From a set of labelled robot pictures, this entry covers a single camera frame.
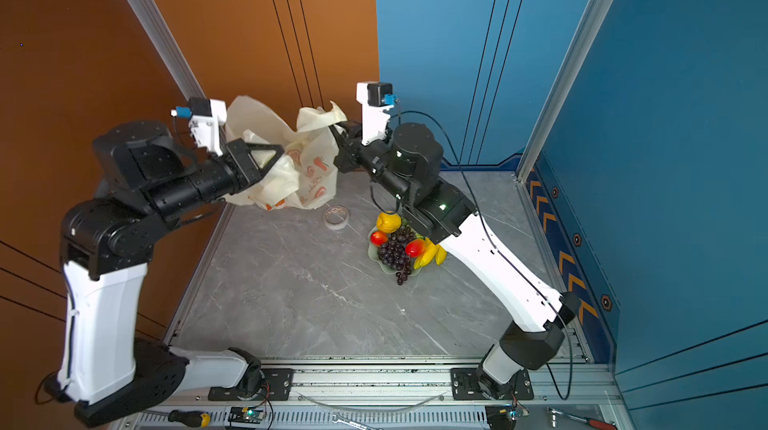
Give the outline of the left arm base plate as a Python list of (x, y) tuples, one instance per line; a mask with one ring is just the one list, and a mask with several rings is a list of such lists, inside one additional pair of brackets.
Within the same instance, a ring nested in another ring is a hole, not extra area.
[(253, 388), (243, 383), (232, 388), (212, 387), (207, 398), (209, 401), (288, 401), (294, 375), (292, 368), (261, 369), (258, 375), (253, 374), (257, 382)]

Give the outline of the cream plastic bag orange print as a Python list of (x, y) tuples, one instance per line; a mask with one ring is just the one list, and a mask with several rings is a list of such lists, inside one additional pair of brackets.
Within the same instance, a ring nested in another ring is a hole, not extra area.
[(286, 208), (314, 210), (329, 203), (337, 192), (338, 146), (331, 133), (347, 117), (335, 103), (299, 110), (291, 128), (265, 104), (239, 96), (228, 107), (227, 139), (249, 144), (279, 145), (284, 150), (261, 182), (225, 200), (237, 206), (256, 205), (267, 211)]

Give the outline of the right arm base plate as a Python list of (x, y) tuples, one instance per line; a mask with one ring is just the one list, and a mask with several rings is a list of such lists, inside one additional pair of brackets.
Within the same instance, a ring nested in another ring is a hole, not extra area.
[(517, 371), (506, 384), (498, 384), (487, 376), (479, 377), (475, 368), (450, 370), (453, 399), (464, 400), (522, 400), (534, 399), (534, 391), (527, 370)]

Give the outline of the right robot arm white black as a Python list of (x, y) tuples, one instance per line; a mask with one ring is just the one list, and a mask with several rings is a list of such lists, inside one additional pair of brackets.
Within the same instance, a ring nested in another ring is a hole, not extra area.
[(369, 143), (355, 123), (335, 124), (331, 134), (340, 172), (366, 171), (416, 233), (463, 263), (505, 307), (511, 323), (481, 360), (476, 378), (485, 397), (510, 397), (522, 371), (548, 365), (570, 342), (577, 296), (532, 273), (491, 231), (473, 192), (441, 177), (443, 148), (425, 125), (406, 123)]

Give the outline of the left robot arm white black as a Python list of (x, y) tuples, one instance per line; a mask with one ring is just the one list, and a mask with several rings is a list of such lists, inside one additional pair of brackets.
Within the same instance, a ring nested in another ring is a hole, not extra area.
[(137, 121), (97, 138), (93, 150), (104, 172), (99, 192), (73, 207), (61, 225), (65, 348), (45, 391), (72, 402), (89, 428), (192, 389), (257, 397), (264, 375), (250, 353), (186, 351), (136, 335), (155, 245), (189, 224), (194, 210), (260, 182), (268, 169), (254, 159), (257, 146), (234, 140), (200, 162), (165, 125)]

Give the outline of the yellow banana bunch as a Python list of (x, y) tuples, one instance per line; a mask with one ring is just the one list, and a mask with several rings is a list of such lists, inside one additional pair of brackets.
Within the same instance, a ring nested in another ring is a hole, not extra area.
[(413, 265), (415, 270), (424, 268), (431, 263), (440, 266), (447, 258), (447, 251), (442, 246), (433, 243), (429, 239), (425, 239), (424, 243), (424, 252), (415, 260)]

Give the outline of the dark purple grape bunch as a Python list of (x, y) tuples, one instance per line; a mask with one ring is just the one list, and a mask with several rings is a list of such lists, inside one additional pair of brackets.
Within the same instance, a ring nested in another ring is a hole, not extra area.
[(394, 275), (398, 284), (403, 285), (413, 273), (413, 262), (405, 254), (406, 245), (417, 238), (416, 233), (407, 225), (393, 234), (388, 234), (389, 240), (377, 247), (377, 258), (383, 270)]

